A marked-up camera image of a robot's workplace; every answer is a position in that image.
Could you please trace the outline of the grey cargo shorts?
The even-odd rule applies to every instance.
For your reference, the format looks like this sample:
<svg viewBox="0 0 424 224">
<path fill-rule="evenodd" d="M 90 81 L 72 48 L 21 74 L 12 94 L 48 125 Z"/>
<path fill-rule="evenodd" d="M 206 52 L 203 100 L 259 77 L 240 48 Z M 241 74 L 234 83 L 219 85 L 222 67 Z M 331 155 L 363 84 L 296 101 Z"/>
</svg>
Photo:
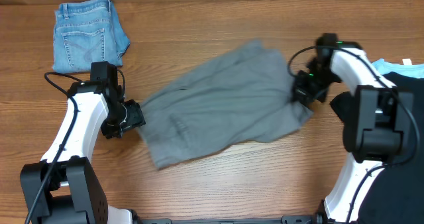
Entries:
<svg viewBox="0 0 424 224">
<path fill-rule="evenodd" d="M 158 169 L 239 142 L 272 142 L 302 128 L 313 114 L 293 101 L 292 85 L 281 52 L 254 40 L 147 98 L 138 133 Z"/>
</svg>

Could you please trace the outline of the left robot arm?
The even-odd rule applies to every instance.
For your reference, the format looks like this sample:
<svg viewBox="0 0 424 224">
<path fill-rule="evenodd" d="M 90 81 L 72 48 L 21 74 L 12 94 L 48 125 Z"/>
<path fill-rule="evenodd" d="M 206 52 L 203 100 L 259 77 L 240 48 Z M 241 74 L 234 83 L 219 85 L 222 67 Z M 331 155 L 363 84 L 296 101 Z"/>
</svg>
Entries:
<svg viewBox="0 0 424 224">
<path fill-rule="evenodd" d="M 68 107 L 54 142 L 39 162 L 21 170 L 26 223 L 140 223 L 135 211 L 108 204 L 91 165 L 99 134 L 121 138 L 145 124 L 140 105 L 124 98 L 122 71 L 94 62 L 90 79 L 76 79 L 63 93 Z"/>
</svg>

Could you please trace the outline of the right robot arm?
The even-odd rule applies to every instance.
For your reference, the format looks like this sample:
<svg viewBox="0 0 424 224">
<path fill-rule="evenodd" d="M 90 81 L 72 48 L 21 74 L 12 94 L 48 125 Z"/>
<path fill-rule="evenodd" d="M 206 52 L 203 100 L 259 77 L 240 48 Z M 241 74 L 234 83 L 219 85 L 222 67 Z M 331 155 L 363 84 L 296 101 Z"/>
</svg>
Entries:
<svg viewBox="0 0 424 224">
<path fill-rule="evenodd" d="M 326 100 L 329 86 L 345 83 L 353 97 L 347 105 L 343 144 L 348 152 L 331 193 L 309 216 L 283 217 L 283 223 L 356 223 L 358 210 L 382 170 L 403 166 L 396 162 L 407 147 L 409 134 L 420 133 L 412 115 L 413 94 L 381 75 L 357 42 L 324 33 L 312 47 L 315 57 L 307 70 L 294 75 L 293 101 L 308 106 Z"/>
</svg>

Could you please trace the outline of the folded blue denim jeans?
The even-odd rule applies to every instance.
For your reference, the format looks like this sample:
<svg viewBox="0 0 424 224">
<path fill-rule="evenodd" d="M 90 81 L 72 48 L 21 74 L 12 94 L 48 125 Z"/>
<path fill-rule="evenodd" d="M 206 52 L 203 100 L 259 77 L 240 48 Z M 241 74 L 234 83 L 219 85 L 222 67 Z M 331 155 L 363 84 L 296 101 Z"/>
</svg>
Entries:
<svg viewBox="0 0 424 224">
<path fill-rule="evenodd" d="M 55 11 L 55 72 L 88 72 L 93 62 L 122 66 L 130 40 L 111 0 L 62 3 Z"/>
</svg>

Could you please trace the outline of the light blue t-shirt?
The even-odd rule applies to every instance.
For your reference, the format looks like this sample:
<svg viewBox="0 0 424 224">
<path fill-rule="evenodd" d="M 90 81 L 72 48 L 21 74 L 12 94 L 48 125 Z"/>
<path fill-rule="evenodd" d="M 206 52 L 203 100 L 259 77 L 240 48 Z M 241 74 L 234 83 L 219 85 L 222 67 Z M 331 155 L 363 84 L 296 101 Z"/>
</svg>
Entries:
<svg viewBox="0 0 424 224">
<path fill-rule="evenodd" d="M 423 64 L 413 65 L 409 58 L 403 59 L 402 62 L 403 64 L 393 64 L 381 58 L 372 65 L 383 76 L 396 73 L 410 78 L 423 79 Z"/>
</svg>

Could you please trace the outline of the black t-shirt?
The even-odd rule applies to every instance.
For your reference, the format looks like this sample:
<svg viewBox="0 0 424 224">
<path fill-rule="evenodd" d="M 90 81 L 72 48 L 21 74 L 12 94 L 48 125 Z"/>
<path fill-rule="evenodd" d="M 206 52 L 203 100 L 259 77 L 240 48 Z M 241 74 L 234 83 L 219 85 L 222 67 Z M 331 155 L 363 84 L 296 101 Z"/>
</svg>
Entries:
<svg viewBox="0 0 424 224">
<path fill-rule="evenodd" d="M 411 78 L 390 72 L 384 77 L 398 87 L 413 92 L 413 116 L 419 127 L 419 153 L 412 162 L 382 170 L 364 198 L 358 223 L 423 224 L 423 78 Z M 339 119 L 348 116 L 352 95 L 347 91 L 336 96 L 330 105 Z"/>
</svg>

